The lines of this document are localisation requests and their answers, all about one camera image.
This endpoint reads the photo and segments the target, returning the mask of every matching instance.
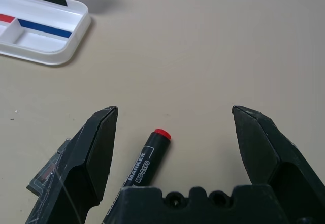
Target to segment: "red stripe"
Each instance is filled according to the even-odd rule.
[[[14,17],[11,17],[11,16],[7,16],[7,15],[4,15],[4,14],[0,14],[0,21],[2,22],[12,22],[15,18]]]

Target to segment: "white plastic case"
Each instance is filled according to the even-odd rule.
[[[91,19],[82,2],[0,0],[0,54],[46,65],[68,61]]]

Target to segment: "black marker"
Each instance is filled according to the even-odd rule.
[[[128,186],[148,186],[170,143],[171,136],[166,131],[156,129],[152,132],[122,188]],[[113,224],[115,222],[117,201],[118,195],[102,224]]]

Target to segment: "screw hole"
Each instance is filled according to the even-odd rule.
[[[222,191],[212,192],[209,198],[217,207],[229,208],[231,206],[231,200],[229,196]]]
[[[173,209],[181,209],[186,206],[186,200],[182,194],[172,192],[166,196],[165,204]]]

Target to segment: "blue stripe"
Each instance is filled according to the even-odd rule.
[[[58,35],[58,36],[65,37],[65,38],[69,38],[70,35],[72,34],[72,32],[69,32],[69,31],[45,26],[42,24],[34,23],[34,22],[29,22],[29,21],[22,20],[22,19],[18,19],[18,21],[22,27],[38,30],[38,31],[45,32],[48,34]]]

